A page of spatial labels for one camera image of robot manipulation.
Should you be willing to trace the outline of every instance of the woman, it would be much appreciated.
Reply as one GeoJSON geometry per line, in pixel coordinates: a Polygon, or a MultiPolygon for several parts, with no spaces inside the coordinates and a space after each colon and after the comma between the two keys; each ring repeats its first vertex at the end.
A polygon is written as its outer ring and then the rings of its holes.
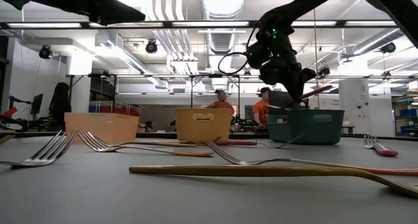
{"type": "Polygon", "coordinates": [[[210,104],[207,108],[215,109],[229,109],[234,110],[233,106],[227,102],[227,94],[223,90],[216,90],[215,94],[217,95],[218,101],[210,104]]]}
{"type": "Polygon", "coordinates": [[[57,84],[50,103],[50,130],[65,130],[64,115],[71,112],[71,104],[68,98],[70,86],[64,82],[57,84]]]}

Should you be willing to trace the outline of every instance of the plastic basket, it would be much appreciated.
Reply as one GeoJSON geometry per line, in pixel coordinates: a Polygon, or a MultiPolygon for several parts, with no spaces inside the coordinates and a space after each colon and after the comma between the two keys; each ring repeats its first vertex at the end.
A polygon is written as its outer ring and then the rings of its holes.
{"type": "Polygon", "coordinates": [[[112,113],[65,113],[67,131],[87,130],[105,142],[126,142],[135,140],[138,129],[137,116],[112,113]]]}
{"type": "Polygon", "coordinates": [[[293,144],[332,145],[341,139],[343,119],[343,110],[290,110],[287,116],[267,116],[268,134],[273,141],[287,142],[304,133],[293,144]]]}
{"type": "Polygon", "coordinates": [[[217,137],[228,141],[233,110],[176,109],[177,139],[188,142],[208,142],[217,137]]]}

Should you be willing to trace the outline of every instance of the computer monitor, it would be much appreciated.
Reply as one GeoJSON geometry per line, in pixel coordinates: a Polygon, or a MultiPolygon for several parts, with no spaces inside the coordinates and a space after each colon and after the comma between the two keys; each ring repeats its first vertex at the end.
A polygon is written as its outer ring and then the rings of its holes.
{"type": "Polygon", "coordinates": [[[44,94],[43,93],[41,93],[41,94],[39,94],[39,95],[36,95],[34,98],[33,98],[33,101],[32,101],[32,109],[31,109],[31,115],[32,116],[34,116],[34,118],[35,118],[35,116],[37,115],[37,114],[39,114],[39,112],[40,112],[40,106],[41,106],[41,104],[42,104],[42,98],[44,97],[44,94]]]}

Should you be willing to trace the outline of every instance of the black cable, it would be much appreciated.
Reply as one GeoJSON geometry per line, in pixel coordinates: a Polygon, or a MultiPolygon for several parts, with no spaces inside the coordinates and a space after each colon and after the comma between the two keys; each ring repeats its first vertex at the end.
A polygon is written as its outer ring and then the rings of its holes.
{"type": "Polygon", "coordinates": [[[219,63],[217,64],[217,69],[218,69],[218,71],[220,72],[220,73],[222,73],[222,74],[226,74],[226,75],[232,75],[232,74],[236,74],[236,73],[238,73],[238,72],[240,72],[246,65],[247,65],[247,63],[248,63],[248,61],[246,61],[238,70],[236,70],[236,71],[234,71],[234,72],[224,72],[223,70],[221,70],[221,63],[222,63],[222,61],[226,58],[226,57],[229,57],[229,56],[232,56],[232,55],[236,55],[236,54],[240,54],[240,55],[243,55],[243,56],[247,56],[246,55],[246,53],[243,53],[243,52],[231,52],[231,53],[229,53],[229,54],[227,54],[227,55],[225,55],[225,56],[223,56],[222,57],[222,59],[219,61],[219,63]]]}
{"type": "Polygon", "coordinates": [[[7,116],[3,116],[3,115],[0,115],[0,120],[2,122],[4,121],[5,123],[12,123],[12,124],[17,124],[17,125],[22,126],[21,129],[11,129],[11,128],[6,127],[6,126],[4,126],[0,123],[0,128],[2,128],[4,130],[12,130],[12,131],[15,131],[17,133],[26,132],[26,131],[29,130],[29,126],[26,125],[24,122],[22,122],[20,120],[16,120],[16,119],[13,119],[13,118],[10,118],[10,117],[7,117],[7,116]]]}
{"type": "MultiPolygon", "coordinates": [[[[258,21],[257,21],[257,23],[255,24],[255,26],[254,26],[254,28],[253,28],[253,30],[251,31],[251,34],[249,35],[249,37],[248,37],[248,41],[247,41],[247,44],[246,44],[246,50],[248,50],[248,46],[249,46],[249,42],[251,41],[251,38],[252,38],[252,36],[253,36],[253,34],[254,34],[254,31],[255,31],[255,29],[257,28],[257,26],[260,24],[260,21],[261,21],[261,19],[262,19],[263,17],[261,17],[258,21]]],[[[238,68],[238,70],[236,70],[236,71],[234,71],[234,72],[224,72],[223,70],[221,70],[221,63],[222,63],[222,61],[226,58],[226,57],[229,57],[229,56],[231,56],[231,55],[236,55],[236,54],[238,54],[238,55],[243,55],[243,56],[246,56],[247,57],[247,53],[246,53],[246,51],[245,52],[231,52],[231,53],[229,53],[229,54],[227,54],[227,55],[225,55],[225,56],[223,56],[222,57],[222,59],[221,60],[219,60],[219,63],[217,64],[217,69],[218,69],[218,71],[220,72],[220,73],[222,73],[222,74],[225,74],[225,75],[233,75],[233,74],[236,74],[236,73],[238,73],[238,72],[240,72],[243,68],[245,68],[245,66],[247,65],[247,63],[248,63],[248,61],[246,61],[240,68],[238,68]]]]}

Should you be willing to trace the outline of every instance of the laboratory room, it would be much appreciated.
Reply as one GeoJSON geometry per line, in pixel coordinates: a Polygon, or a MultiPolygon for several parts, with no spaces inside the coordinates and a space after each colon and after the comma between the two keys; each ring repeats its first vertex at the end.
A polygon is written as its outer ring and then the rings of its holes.
{"type": "Polygon", "coordinates": [[[0,223],[418,223],[417,4],[0,0],[0,223]]]}

